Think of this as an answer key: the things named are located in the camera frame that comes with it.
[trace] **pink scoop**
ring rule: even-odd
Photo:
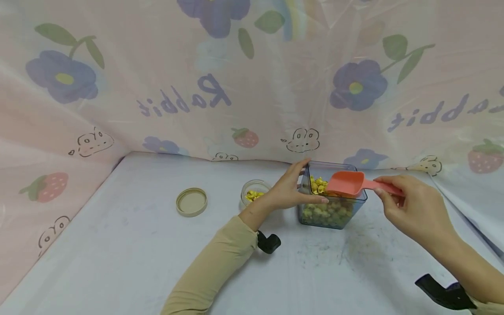
[[[381,188],[386,192],[404,197],[404,193],[393,185],[367,180],[363,172],[340,171],[331,176],[326,191],[331,193],[343,193],[356,196],[363,189]]]

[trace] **black clip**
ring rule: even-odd
[[[270,237],[266,238],[261,231],[258,231],[258,233],[257,247],[267,254],[272,254],[282,244],[275,234],[271,234]]]
[[[452,310],[476,309],[476,305],[466,294],[466,290],[456,282],[448,288],[443,288],[430,274],[418,279],[415,284],[422,289],[431,300]]]

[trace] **clear plastic container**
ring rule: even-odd
[[[304,194],[313,194],[310,176],[313,176],[314,179],[322,177],[322,180],[329,181],[331,176],[339,171],[355,172],[357,168],[349,164],[311,161],[306,166],[306,172],[304,172],[301,180],[299,191]],[[348,224],[367,200],[367,195],[364,190],[362,190],[358,196],[334,197],[326,194],[320,195],[329,199],[329,203],[323,205],[308,204],[297,206],[297,216],[301,224],[341,230]]]
[[[260,193],[267,193],[271,189],[271,186],[265,182],[264,180],[260,179],[253,179],[249,180],[243,185],[243,188],[241,189],[241,208],[244,208],[248,206],[251,201],[245,198],[247,195],[248,191],[254,191],[254,192],[260,192]]]

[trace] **beige sleeve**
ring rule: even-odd
[[[161,315],[206,314],[226,280],[257,248],[257,233],[233,217],[215,234],[182,275]]]
[[[504,315],[504,305],[495,303],[481,303],[477,299],[469,296],[477,309],[472,309],[471,313],[475,315]]]

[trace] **strawberry print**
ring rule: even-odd
[[[475,146],[467,155],[469,168],[476,174],[495,172],[504,163],[504,148],[489,139],[484,139],[483,142],[484,144]]]
[[[28,193],[28,199],[41,203],[47,203],[56,199],[67,187],[68,174],[53,173],[37,178],[28,187],[19,191],[20,194]]]
[[[247,128],[235,129],[231,128],[234,131],[233,139],[236,144],[241,147],[250,149],[256,146],[259,143],[259,137],[255,132],[248,130]]]

